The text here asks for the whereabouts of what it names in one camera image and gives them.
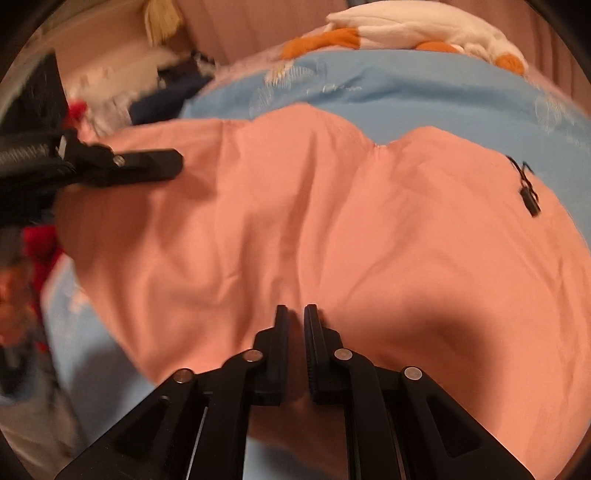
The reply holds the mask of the person's left hand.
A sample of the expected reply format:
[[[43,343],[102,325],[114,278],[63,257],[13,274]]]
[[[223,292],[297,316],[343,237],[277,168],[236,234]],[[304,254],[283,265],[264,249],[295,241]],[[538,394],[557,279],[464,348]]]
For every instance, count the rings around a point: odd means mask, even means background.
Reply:
[[[24,342],[37,325],[32,308],[32,271],[27,261],[1,270],[1,346]]]

